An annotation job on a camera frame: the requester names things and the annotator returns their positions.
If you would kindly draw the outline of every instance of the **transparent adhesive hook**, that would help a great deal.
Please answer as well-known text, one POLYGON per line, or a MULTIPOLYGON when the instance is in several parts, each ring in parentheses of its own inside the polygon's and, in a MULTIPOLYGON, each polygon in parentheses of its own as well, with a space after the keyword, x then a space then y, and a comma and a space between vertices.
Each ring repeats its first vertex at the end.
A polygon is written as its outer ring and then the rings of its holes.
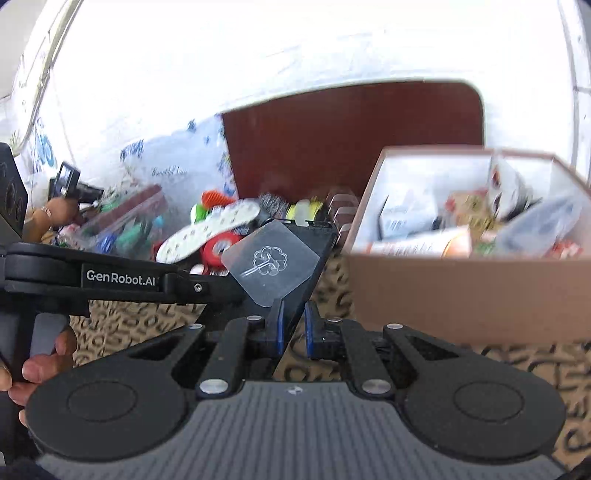
POLYGON ((274 220, 222 254, 222 263, 262 307, 304 283, 320 257, 283 223, 274 220))

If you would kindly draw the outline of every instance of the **plastic bag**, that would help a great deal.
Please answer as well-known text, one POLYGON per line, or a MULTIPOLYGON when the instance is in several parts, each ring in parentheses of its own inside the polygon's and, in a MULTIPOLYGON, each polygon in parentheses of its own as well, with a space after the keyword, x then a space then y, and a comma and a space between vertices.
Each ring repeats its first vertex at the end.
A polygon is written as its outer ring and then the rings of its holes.
POLYGON ((574 228, 582 209, 581 202, 572 196, 534 205, 499 230, 495 255, 542 257, 574 228))

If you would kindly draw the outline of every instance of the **green object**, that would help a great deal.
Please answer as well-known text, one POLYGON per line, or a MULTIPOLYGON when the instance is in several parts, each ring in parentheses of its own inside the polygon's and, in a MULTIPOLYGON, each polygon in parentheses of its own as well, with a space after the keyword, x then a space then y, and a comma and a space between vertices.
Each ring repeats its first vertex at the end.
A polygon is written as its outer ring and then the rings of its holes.
POLYGON ((101 212, 110 212, 112 209, 118 207, 120 204, 121 204, 121 201, 118 198, 108 200, 107 202, 101 204, 100 211, 101 212))
POLYGON ((138 241, 139 236, 141 234, 141 223, 136 223, 131 228, 126 229, 121 235, 117 237, 117 240, 115 241, 117 249, 126 251, 128 248, 130 248, 134 243, 138 241))
POLYGON ((198 203, 191 209, 191 223, 201 222, 207 218, 207 209, 198 203))

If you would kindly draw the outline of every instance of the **clear plastic container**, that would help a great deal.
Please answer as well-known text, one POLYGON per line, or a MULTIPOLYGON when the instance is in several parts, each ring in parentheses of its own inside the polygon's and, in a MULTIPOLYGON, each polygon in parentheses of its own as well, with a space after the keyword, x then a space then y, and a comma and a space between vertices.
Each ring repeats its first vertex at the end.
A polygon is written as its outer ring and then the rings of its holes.
POLYGON ((152 246, 165 240, 177 227, 177 219, 170 213, 169 203, 158 185, 138 189, 122 199, 119 206, 100 213, 78 229, 72 235, 72 246, 89 252, 149 260, 152 246))

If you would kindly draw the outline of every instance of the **red tape roll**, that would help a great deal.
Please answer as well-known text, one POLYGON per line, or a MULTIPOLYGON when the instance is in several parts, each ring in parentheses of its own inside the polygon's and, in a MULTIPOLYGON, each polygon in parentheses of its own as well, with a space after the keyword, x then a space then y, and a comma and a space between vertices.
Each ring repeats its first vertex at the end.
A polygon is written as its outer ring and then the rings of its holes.
POLYGON ((222 253, 240 240, 242 237, 233 232, 216 235, 201 249, 201 260, 210 268, 225 268, 222 263, 222 253))

